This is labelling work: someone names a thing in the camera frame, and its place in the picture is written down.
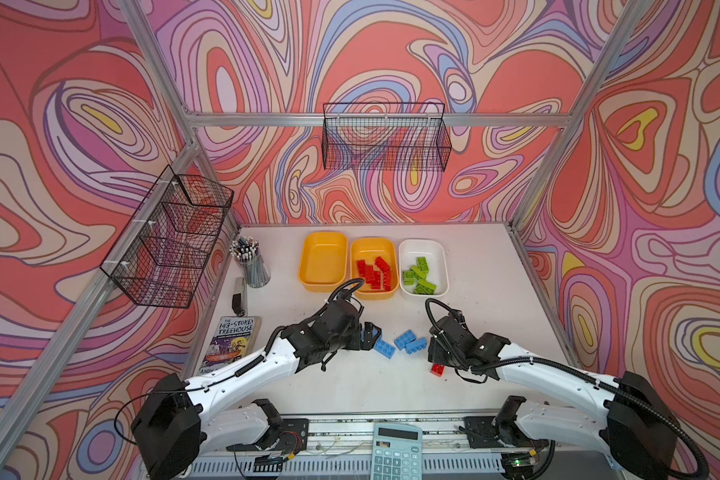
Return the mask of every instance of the pencil cup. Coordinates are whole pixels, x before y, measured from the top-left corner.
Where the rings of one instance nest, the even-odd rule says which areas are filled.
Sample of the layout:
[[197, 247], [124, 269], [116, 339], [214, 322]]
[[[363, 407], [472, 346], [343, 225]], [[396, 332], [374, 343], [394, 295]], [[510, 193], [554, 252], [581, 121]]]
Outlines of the pencil cup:
[[240, 266], [242, 275], [251, 288], [259, 288], [269, 283], [269, 271], [261, 254], [257, 253], [250, 260], [238, 260], [235, 258], [235, 262]]

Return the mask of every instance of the white table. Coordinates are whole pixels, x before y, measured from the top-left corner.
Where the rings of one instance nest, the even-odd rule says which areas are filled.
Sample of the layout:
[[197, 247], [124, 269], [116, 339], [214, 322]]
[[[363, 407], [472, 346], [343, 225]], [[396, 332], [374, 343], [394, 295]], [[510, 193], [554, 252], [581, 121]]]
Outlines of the white table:
[[[445, 248], [450, 290], [441, 300], [462, 310], [470, 331], [497, 333], [528, 350], [566, 363], [534, 289], [502, 224], [258, 226], [242, 229], [260, 242], [272, 279], [263, 288], [247, 289], [248, 315], [262, 319], [256, 348], [262, 348], [278, 325], [300, 322], [317, 311], [327, 293], [309, 293], [298, 282], [298, 263], [307, 235], [338, 231], [350, 245], [363, 236], [389, 238], [395, 247], [408, 238], [436, 240]], [[232, 312], [232, 285], [240, 276], [234, 261], [226, 273], [210, 328]], [[384, 341], [411, 329], [430, 340], [424, 302], [400, 292], [390, 300], [366, 300], [361, 321], [374, 322]], [[445, 314], [434, 307], [435, 318]], [[545, 398], [535, 390], [489, 379], [483, 385], [464, 382], [452, 369], [442, 378], [430, 373], [426, 351], [397, 351], [391, 360], [376, 351], [340, 350], [322, 372], [310, 366], [288, 379], [260, 389], [244, 403], [268, 398], [284, 415], [370, 412], [455, 412], [500, 408], [509, 395]]]

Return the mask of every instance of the empty orange container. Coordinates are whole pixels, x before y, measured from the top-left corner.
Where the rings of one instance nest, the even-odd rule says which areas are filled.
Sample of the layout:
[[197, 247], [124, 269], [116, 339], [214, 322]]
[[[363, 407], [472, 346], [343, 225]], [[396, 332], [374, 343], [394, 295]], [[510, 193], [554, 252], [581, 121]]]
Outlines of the empty orange container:
[[347, 276], [347, 237], [339, 232], [307, 236], [298, 266], [298, 281], [310, 292], [333, 292]]
[[389, 264], [390, 274], [392, 275], [392, 290], [384, 292], [384, 287], [382, 287], [382, 290], [372, 290], [371, 285], [365, 283], [360, 290], [355, 292], [355, 296], [360, 300], [386, 300], [392, 298], [394, 291], [398, 289], [400, 284], [398, 260], [394, 254], [394, 244], [385, 238], [358, 238], [352, 242], [352, 253], [349, 261], [352, 278], [360, 276], [358, 260], [365, 260], [366, 264], [374, 265], [377, 256], [380, 256], [384, 259], [384, 262]]

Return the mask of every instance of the robotic arm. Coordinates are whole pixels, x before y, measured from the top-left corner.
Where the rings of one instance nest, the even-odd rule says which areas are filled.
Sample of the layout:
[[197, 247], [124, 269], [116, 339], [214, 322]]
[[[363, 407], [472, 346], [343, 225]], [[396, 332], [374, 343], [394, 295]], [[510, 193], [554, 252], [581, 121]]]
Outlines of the robotic arm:
[[351, 302], [364, 283], [354, 279], [340, 285], [314, 315], [278, 327], [263, 349], [237, 362], [185, 382], [175, 373], [161, 379], [144, 395], [144, 405], [130, 426], [150, 479], [173, 478], [204, 452], [237, 444], [260, 449], [274, 445], [282, 433], [282, 419], [268, 400], [227, 409], [310, 365], [320, 363], [325, 371], [339, 350], [373, 349], [382, 331], [370, 322], [363, 326], [363, 307], [357, 309]]
[[[435, 321], [430, 305], [448, 311]], [[497, 439], [516, 446], [529, 439], [550, 439], [602, 452], [613, 468], [624, 468], [645, 480], [667, 476], [701, 480], [709, 466], [701, 449], [678, 427], [677, 419], [642, 376], [626, 372], [620, 379], [578, 370], [539, 357], [493, 333], [475, 337], [460, 311], [436, 299], [425, 302], [432, 323], [428, 359], [451, 366], [468, 382], [488, 378], [536, 389], [569, 407], [554, 407], [511, 396], [494, 420]], [[482, 376], [482, 381], [460, 372]], [[696, 459], [692, 474], [671, 469], [680, 438]]]

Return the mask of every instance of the metal mesh basket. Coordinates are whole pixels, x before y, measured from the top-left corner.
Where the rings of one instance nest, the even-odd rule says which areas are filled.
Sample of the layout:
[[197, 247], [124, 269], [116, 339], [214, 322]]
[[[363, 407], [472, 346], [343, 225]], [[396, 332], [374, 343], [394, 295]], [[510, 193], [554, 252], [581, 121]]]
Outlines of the metal mesh basket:
[[174, 175], [108, 275], [137, 305], [189, 308], [232, 196], [229, 188], [199, 175]]
[[337, 102], [323, 105], [327, 170], [445, 171], [451, 138], [442, 103]]

